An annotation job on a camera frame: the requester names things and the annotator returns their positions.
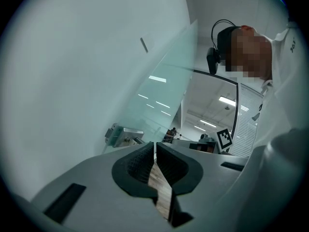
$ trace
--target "white shirt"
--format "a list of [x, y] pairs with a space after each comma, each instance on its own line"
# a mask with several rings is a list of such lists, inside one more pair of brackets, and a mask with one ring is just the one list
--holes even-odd
[[263, 106], [252, 149], [291, 129], [309, 127], [309, 57], [296, 23], [277, 34], [272, 45], [272, 80], [262, 85]]

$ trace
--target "metal bracket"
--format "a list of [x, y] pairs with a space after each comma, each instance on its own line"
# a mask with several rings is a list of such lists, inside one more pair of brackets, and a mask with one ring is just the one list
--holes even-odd
[[141, 144], [144, 132], [142, 130], [126, 128], [114, 123], [105, 133], [105, 142], [114, 148]]

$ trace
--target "glass panel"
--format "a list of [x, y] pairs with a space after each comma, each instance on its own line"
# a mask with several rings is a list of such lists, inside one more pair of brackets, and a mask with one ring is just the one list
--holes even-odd
[[[144, 142], [161, 142], [170, 129], [193, 73], [197, 21], [175, 41], [119, 120], [119, 125], [144, 131]], [[104, 153], [119, 148], [108, 146]]]
[[202, 134], [223, 128], [231, 132], [236, 107], [220, 101], [220, 97], [236, 104], [237, 86], [216, 76], [194, 72], [183, 100], [183, 124], [180, 128], [173, 123], [177, 128], [174, 138], [197, 142]]

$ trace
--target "ceiling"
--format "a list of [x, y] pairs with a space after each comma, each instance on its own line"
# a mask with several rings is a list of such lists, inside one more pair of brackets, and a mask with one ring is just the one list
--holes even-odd
[[[186, 0], [191, 22], [198, 20], [198, 48], [195, 69], [209, 72], [206, 61], [207, 50], [212, 47], [211, 29], [220, 19], [228, 19], [235, 25], [249, 25], [257, 32], [274, 39], [277, 33], [285, 30], [288, 12], [280, 0]], [[218, 24], [213, 30], [214, 42], [217, 34], [230, 25]], [[217, 75], [229, 78], [224, 68], [219, 68]], [[260, 91], [261, 80], [245, 83]]]
[[213, 131], [214, 127], [203, 124], [200, 120], [209, 122], [217, 127], [233, 129], [235, 119], [235, 107], [219, 101], [220, 96], [236, 100], [236, 85], [222, 79], [193, 73], [189, 89], [189, 105], [185, 121], [198, 126], [207, 132]]

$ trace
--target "black-and-white square marker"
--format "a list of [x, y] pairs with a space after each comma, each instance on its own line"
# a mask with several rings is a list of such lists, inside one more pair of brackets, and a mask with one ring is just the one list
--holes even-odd
[[219, 139], [221, 150], [229, 148], [233, 144], [232, 138], [231, 138], [230, 133], [228, 132], [228, 129], [217, 131], [216, 133]]

